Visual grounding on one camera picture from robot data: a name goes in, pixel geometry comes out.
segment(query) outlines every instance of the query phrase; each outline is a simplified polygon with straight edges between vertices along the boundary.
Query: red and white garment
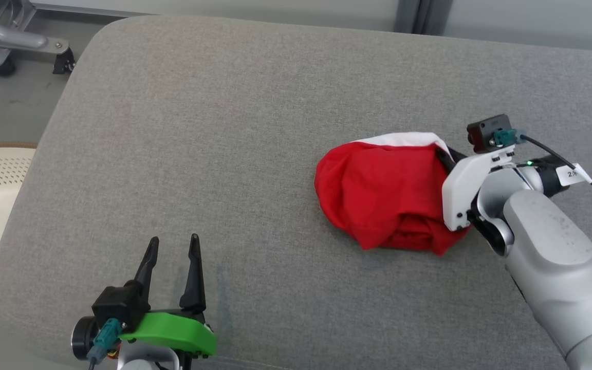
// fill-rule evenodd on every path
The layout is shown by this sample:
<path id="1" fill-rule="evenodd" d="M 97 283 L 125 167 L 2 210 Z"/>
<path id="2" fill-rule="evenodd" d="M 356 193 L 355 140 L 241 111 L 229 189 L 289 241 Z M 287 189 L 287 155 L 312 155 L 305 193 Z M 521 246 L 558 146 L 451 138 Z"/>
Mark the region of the red and white garment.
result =
<path id="1" fill-rule="evenodd" d="M 451 232 L 442 219 L 447 172 L 437 147 L 449 152 L 433 133 L 393 133 L 334 148 L 314 177 L 322 211 L 363 250 L 383 246 L 443 255 L 468 229 Z"/>

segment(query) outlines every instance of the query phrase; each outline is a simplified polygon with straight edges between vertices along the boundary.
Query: red cloth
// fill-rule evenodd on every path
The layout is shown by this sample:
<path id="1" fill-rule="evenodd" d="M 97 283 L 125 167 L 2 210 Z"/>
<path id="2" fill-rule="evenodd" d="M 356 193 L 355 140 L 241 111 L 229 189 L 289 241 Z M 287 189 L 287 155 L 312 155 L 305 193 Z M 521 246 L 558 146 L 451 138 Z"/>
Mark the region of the red cloth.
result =
<path id="1" fill-rule="evenodd" d="M 442 218 L 447 173 L 437 145 L 386 146 L 355 141 L 328 152 L 314 187 L 324 214 L 363 250 L 378 246 L 443 255 L 467 234 Z"/>

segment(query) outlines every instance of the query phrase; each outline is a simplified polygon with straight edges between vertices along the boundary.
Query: gray floor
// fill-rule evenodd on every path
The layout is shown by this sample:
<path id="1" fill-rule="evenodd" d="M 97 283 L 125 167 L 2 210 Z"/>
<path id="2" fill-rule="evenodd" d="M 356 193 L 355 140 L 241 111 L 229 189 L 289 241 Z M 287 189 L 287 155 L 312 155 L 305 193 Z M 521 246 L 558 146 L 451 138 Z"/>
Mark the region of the gray floor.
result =
<path id="1" fill-rule="evenodd" d="M 93 35 L 112 21 L 115 18 L 38 12 L 27 30 L 69 40 L 78 58 Z M 17 71 L 0 77 L 0 141 L 38 142 L 69 75 L 52 75 L 54 60 L 49 55 L 16 52 L 12 58 Z M 37 358 L 0 331 L 0 369 L 4 368 L 72 370 Z"/>

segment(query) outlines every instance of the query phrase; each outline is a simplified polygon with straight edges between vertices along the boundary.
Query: folded clothing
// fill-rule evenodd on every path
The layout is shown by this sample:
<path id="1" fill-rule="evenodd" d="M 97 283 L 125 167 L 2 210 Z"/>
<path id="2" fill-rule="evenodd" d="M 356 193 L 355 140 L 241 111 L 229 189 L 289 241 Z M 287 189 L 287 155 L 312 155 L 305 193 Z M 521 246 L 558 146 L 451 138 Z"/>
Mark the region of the folded clothing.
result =
<path id="1" fill-rule="evenodd" d="M 442 218 L 447 171 L 435 154 L 447 145 L 432 133 L 392 133 L 353 141 L 317 165 L 322 211 L 363 250 L 378 246 L 443 255 L 467 234 Z"/>

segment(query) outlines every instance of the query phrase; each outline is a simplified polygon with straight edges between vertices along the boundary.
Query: gray fabric surface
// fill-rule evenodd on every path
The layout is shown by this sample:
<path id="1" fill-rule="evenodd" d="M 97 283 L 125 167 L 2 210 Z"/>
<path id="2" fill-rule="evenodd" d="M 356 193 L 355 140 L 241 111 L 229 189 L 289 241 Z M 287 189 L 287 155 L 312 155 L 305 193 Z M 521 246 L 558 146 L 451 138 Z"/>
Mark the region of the gray fabric surface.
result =
<path id="1" fill-rule="evenodd" d="M 444 257 L 361 251 L 312 184 L 347 141 L 432 131 L 469 153 L 465 126 L 499 113 L 592 176 L 592 51 L 217 18 L 113 23 L 77 64 L 9 218 L 0 324 L 71 362 L 73 325 L 104 286 L 134 276 L 151 236 L 151 304 L 176 307 L 197 232 L 219 356 L 194 368 L 564 368 L 477 232 Z M 592 238 L 590 187 L 555 199 Z"/>

